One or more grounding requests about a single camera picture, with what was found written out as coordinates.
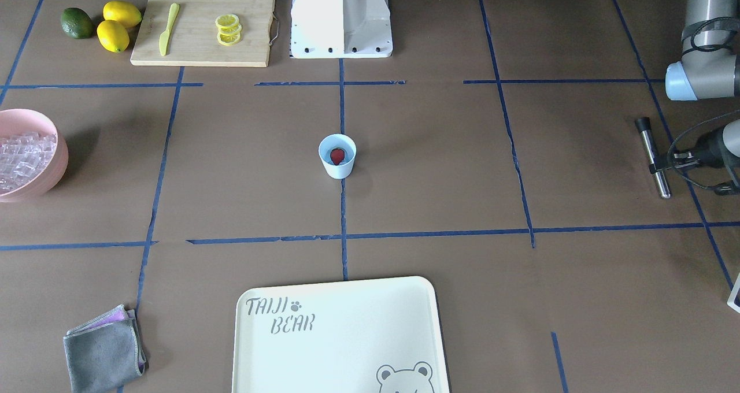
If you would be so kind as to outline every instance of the wooden cutting board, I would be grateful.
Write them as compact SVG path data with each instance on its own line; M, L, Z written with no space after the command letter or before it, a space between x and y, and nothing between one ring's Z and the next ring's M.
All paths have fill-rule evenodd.
M180 4L167 55L159 55L159 35L167 26L172 3ZM149 0L141 20L133 65L260 66L270 56L270 26L275 0ZM223 46L216 40L215 21L222 14L239 16L241 40Z

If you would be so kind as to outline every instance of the knife handle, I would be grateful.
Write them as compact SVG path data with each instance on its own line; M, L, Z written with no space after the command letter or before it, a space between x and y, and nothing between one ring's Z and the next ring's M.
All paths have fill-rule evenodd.
M172 26L175 25L175 17L177 17L177 12L179 11L180 5L172 3L172 6L169 7L169 14L167 16L167 30L172 30Z

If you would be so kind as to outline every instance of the bowl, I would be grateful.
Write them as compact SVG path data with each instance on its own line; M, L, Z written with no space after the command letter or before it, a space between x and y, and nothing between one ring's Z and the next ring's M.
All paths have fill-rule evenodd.
M34 179L10 192L0 193L0 202L19 202L44 194L54 187L66 171L69 153L66 142L54 123L44 114L31 109L8 109L0 111L0 138L38 132L40 135L56 135L56 150L51 161Z

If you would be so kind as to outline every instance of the green avocado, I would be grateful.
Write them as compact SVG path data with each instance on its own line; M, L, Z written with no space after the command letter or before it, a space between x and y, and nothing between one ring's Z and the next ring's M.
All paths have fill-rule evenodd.
M82 9L67 8L61 12L61 29L73 39L87 39L95 34L95 25Z

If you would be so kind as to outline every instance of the lemon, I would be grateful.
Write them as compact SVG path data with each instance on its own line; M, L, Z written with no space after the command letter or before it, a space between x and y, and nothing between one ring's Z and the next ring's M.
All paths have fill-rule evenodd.
M129 32L116 21L103 21L98 25L98 39L103 48L114 53L126 50L129 46Z
M95 25L82 9L66 8L61 12L61 29L74 39L87 39L95 33Z
M228 29L219 29L219 33L222 35L238 35L241 32L241 25L238 24Z
M219 29L230 29L239 24L239 16L235 14L222 14L216 19L216 26Z
M103 6L103 18L106 21L116 21L126 29L141 22L141 12L128 1L109 1Z
M237 33L236 35L224 35L219 33L217 40L219 40L221 45L232 46L234 43L238 43L239 40L241 40L241 33Z

